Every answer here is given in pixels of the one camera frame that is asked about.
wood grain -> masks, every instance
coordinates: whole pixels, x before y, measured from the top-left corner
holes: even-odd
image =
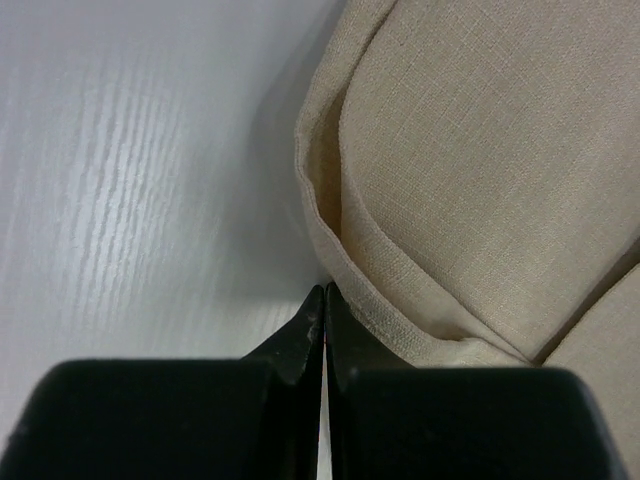
[[[0,0],[0,435],[61,360],[239,356],[321,279],[292,130],[339,3]]]

fabric fold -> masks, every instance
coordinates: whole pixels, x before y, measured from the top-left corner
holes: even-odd
[[[300,113],[296,169],[358,320],[417,366],[534,365],[576,319],[565,342],[593,323],[576,315],[637,263],[637,52],[632,0],[348,2]],[[616,325],[607,335],[633,321]],[[594,380],[596,397],[627,378]]]

linen cloth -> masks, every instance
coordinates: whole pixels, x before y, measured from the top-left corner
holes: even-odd
[[[551,354],[637,475],[638,273],[598,299],[638,262],[639,112],[634,0],[352,0],[296,127],[356,317],[417,366]]]

white wood grain table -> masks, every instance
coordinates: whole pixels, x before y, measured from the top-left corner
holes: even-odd
[[[240,356],[322,278],[292,131],[340,8],[0,0],[0,436],[59,361]]]

white wooden surface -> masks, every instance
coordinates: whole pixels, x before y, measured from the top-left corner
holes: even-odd
[[[61,360],[240,356],[321,279],[292,130],[340,3],[0,0],[0,435]]]

